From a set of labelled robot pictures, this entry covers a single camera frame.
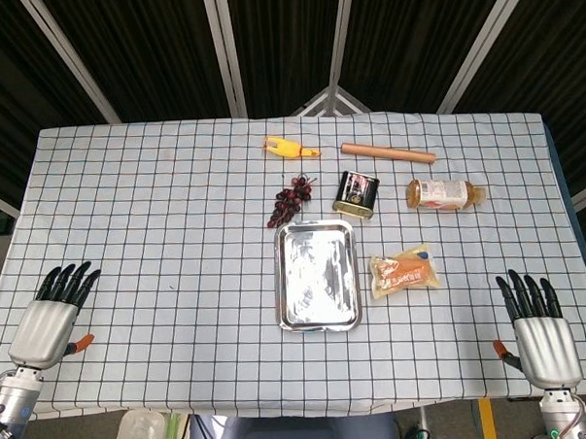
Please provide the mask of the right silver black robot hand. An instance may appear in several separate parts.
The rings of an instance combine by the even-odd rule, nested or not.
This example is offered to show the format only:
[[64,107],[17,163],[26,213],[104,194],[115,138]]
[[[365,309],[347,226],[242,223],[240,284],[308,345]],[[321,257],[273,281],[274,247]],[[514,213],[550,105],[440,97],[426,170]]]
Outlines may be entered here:
[[575,388],[583,380],[579,355],[556,290],[541,278],[519,275],[495,277],[514,329],[518,353],[498,339],[493,349],[503,363],[521,371],[529,383],[543,390]]

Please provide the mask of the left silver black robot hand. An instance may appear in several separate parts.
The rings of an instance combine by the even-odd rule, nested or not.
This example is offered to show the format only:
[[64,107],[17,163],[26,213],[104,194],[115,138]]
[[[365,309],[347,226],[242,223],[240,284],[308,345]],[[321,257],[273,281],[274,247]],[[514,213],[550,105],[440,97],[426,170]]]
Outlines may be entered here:
[[90,263],[55,267],[26,307],[8,355],[17,367],[46,370],[65,356],[83,352],[95,339],[92,334],[79,341],[71,333],[92,285],[101,271],[90,271]]

